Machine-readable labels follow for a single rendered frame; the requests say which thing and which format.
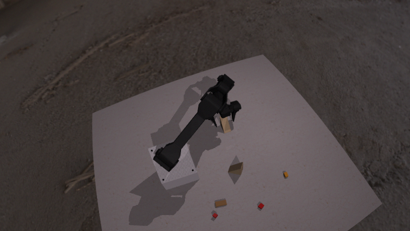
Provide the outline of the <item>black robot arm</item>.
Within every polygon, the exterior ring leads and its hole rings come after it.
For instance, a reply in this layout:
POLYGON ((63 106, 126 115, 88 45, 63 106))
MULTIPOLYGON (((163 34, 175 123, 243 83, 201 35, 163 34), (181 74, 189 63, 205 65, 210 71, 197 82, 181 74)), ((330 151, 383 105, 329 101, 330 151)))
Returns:
POLYGON ((228 92, 234 87, 235 82, 226 74, 219 75, 217 79, 217 84, 210 87, 200 99, 197 113, 181 134, 174 142, 168 143, 164 148, 161 147, 156 151, 153 160, 166 171, 170 172, 176 166, 179 162, 181 149, 206 119, 213 117, 216 113, 219 113, 221 118, 225 118, 233 112, 233 105, 227 104, 227 101, 228 92), (208 94, 208 92, 210 93, 208 94), (223 101, 220 100, 222 98, 223 101))

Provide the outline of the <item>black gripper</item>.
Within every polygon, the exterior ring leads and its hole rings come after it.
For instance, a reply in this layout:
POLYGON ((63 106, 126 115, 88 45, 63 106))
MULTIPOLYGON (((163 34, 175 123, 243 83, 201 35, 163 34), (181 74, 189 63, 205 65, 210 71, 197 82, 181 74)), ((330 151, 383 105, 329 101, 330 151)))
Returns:
MULTIPOLYGON (((232 121, 234 122, 236 112, 238 112, 242 107, 241 107, 241 104, 237 100, 231 101, 230 104, 233 105, 233 112, 231 113, 231 115, 232 115, 232 121)), ((206 120, 212 120, 214 125, 217 127, 214 117, 207 118, 206 120)))

